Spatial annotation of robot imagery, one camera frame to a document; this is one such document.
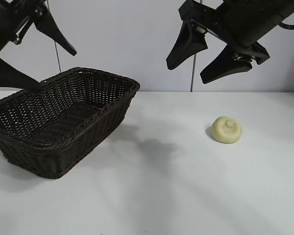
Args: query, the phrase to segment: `white wall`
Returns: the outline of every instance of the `white wall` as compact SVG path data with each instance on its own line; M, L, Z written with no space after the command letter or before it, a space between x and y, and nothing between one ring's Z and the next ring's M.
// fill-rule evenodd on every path
M204 4L216 7L220 0L204 0ZM294 14L286 20L294 24ZM224 49L225 44L212 35L206 36L209 49L197 55L194 91L257 91L294 92L294 31L276 27L259 42L271 58L247 73L230 75L204 85L200 72Z
M59 49L63 70L90 67L138 80L144 91L189 91L193 61L167 69L182 25L184 0L50 0L50 9L78 54Z

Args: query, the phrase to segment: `white table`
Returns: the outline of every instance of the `white table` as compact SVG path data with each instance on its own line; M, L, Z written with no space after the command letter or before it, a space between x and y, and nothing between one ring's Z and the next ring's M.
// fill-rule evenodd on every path
M206 131L225 115L233 145ZM294 235L294 94L138 93L59 180L0 153L0 235Z

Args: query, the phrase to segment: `brown wicker basket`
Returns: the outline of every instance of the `brown wicker basket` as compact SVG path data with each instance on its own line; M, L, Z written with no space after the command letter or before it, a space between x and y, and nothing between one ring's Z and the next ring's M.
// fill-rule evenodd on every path
M38 176L58 179L123 121L136 81L75 68L0 100L0 150Z

